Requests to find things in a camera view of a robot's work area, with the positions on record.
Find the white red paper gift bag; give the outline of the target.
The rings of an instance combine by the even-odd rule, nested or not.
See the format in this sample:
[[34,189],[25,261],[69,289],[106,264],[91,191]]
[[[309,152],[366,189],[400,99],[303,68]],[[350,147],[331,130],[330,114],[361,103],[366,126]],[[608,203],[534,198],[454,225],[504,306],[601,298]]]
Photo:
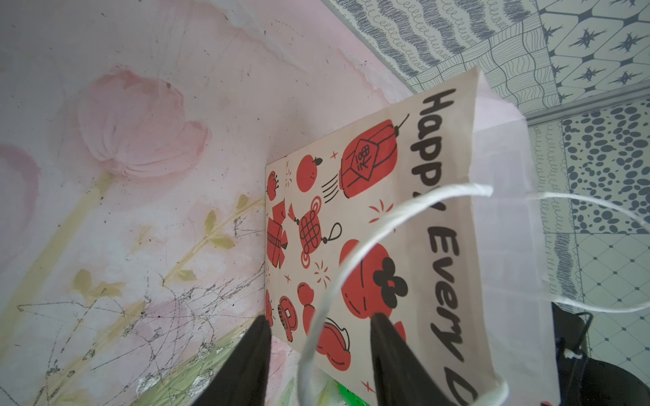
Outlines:
[[453,405],[557,405],[555,304],[524,116],[480,69],[269,163],[266,313],[322,374],[377,404],[388,319]]

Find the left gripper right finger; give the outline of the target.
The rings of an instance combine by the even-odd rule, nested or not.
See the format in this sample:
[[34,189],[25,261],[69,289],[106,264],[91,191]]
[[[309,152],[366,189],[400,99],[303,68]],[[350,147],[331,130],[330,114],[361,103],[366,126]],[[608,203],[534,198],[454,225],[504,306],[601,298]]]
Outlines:
[[377,404],[450,405],[389,318],[371,318],[370,345]]

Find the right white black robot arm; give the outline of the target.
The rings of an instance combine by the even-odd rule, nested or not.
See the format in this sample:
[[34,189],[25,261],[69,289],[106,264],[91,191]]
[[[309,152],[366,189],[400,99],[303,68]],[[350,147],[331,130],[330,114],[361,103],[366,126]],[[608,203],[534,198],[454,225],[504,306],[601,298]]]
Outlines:
[[587,353],[593,314],[552,305],[561,405],[648,405],[649,387],[631,372]]

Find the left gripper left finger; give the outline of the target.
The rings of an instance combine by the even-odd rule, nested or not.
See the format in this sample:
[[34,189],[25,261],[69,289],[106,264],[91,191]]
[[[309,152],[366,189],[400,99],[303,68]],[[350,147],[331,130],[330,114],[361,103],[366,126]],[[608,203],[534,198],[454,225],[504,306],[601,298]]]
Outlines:
[[264,405],[271,348],[271,326],[259,316],[192,405]]

